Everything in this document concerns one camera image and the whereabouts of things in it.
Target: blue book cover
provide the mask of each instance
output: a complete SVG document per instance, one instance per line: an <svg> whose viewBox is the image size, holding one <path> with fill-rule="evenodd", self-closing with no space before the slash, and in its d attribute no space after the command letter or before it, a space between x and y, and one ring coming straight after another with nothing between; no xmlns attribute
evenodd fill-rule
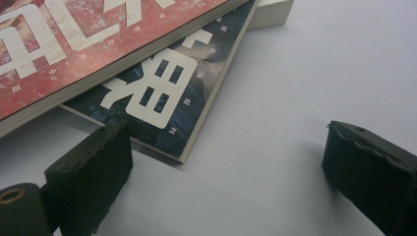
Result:
<svg viewBox="0 0 417 236"><path fill-rule="evenodd" d="M259 0L178 40L62 106L184 163Z"/></svg>

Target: red book cover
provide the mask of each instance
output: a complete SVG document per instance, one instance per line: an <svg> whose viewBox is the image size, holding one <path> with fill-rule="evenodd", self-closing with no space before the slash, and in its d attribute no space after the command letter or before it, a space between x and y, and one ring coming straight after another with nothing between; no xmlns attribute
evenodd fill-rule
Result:
<svg viewBox="0 0 417 236"><path fill-rule="evenodd" d="M225 2L1 1L0 122Z"/></svg>

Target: black plastic part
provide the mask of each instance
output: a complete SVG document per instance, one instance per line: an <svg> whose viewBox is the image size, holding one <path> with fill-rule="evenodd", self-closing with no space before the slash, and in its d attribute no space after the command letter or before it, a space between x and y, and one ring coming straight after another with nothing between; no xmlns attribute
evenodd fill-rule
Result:
<svg viewBox="0 0 417 236"><path fill-rule="evenodd" d="M323 170L386 235L417 235L417 156L354 125L331 121Z"/></svg>
<svg viewBox="0 0 417 236"><path fill-rule="evenodd" d="M0 191L0 235L52 235L36 185L19 184Z"/></svg>
<svg viewBox="0 0 417 236"><path fill-rule="evenodd" d="M126 122L104 126L45 170L63 205L64 236L91 235L107 215L133 167Z"/></svg>

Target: book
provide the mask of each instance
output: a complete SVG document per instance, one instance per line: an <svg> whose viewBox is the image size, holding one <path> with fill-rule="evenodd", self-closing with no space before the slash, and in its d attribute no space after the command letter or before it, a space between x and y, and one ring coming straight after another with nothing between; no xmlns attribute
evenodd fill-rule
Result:
<svg viewBox="0 0 417 236"><path fill-rule="evenodd" d="M251 0L62 107L99 125L127 120L133 141L184 163L258 1Z"/></svg>
<svg viewBox="0 0 417 236"><path fill-rule="evenodd" d="M261 0L248 30L284 25L293 2L294 0Z"/></svg>
<svg viewBox="0 0 417 236"><path fill-rule="evenodd" d="M247 1L1 1L0 137Z"/></svg>

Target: red book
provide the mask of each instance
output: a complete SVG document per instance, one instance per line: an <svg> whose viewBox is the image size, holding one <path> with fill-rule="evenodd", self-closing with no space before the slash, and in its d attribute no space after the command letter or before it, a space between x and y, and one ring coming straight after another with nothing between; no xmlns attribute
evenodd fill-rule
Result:
<svg viewBox="0 0 417 236"><path fill-rule="evenodd" d="M247 1L2 1L0 137Z"/></svg>

